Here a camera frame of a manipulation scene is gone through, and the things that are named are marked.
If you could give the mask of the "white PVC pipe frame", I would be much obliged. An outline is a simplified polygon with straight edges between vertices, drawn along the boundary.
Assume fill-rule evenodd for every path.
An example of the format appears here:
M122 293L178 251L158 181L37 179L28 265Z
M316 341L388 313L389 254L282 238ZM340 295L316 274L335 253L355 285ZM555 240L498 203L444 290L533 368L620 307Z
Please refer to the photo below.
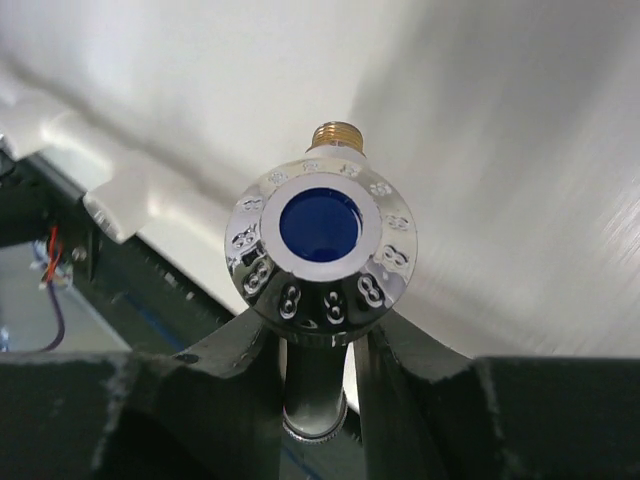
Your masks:
M1 64L1 138L15 160L41 153L78 186L90 218L118 244L139 237L233 313L246 305L224 254L232 207Z

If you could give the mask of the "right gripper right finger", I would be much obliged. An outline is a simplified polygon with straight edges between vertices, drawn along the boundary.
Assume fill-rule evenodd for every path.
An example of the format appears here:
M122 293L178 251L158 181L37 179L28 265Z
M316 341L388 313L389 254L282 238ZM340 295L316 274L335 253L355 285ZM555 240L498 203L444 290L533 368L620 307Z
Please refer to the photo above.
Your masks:
M397 313L354 345L371 479L635 479L635 359L466 358Z

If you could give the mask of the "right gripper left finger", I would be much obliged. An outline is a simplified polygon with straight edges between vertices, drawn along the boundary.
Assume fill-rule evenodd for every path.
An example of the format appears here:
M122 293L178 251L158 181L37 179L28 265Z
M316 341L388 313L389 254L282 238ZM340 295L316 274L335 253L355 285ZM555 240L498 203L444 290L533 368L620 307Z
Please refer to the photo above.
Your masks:
M190 351L5 353L5 479L275 479L278 340L235 319Z

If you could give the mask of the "white faucet with chrome knob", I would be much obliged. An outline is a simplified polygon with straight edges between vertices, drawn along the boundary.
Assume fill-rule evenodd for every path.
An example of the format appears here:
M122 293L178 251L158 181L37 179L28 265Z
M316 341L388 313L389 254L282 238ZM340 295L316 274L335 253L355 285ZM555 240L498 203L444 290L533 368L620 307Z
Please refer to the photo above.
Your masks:
M224 252L239 295L286 343L285 431L330 440L347 416L348 347L394 307L417 264L408 204L369 166L361 132L328 122L301 158L245 190Z

